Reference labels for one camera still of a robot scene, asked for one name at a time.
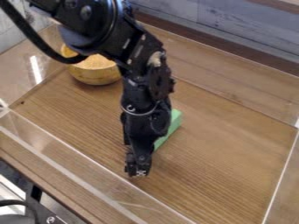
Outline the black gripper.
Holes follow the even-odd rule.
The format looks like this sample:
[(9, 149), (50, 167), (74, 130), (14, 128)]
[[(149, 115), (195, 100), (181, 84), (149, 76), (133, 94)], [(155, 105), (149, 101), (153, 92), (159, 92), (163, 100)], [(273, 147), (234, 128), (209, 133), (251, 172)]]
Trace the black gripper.
[(121, 106), (126, 144), (133, 151), (126, 154), (126, 173), (130, 177), (146, 177), (153, 167), (155, 142), (166, 136), (171, 125), (170, 95), (154, 99), (147, 85), (123, 79)]

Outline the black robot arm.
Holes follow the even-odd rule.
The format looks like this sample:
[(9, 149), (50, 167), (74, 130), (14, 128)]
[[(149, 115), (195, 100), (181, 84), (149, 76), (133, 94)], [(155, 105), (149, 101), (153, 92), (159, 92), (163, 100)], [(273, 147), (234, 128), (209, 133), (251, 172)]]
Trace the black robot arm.
[(150, 174), (155, 142), (173, 120), (170, 94), (175, 80), (165, 43), (138, 23), (127, 0), (29, 0), (61, 27), (69, 48), (115, 61), (122, 74), (121, 99), (126, 172)]

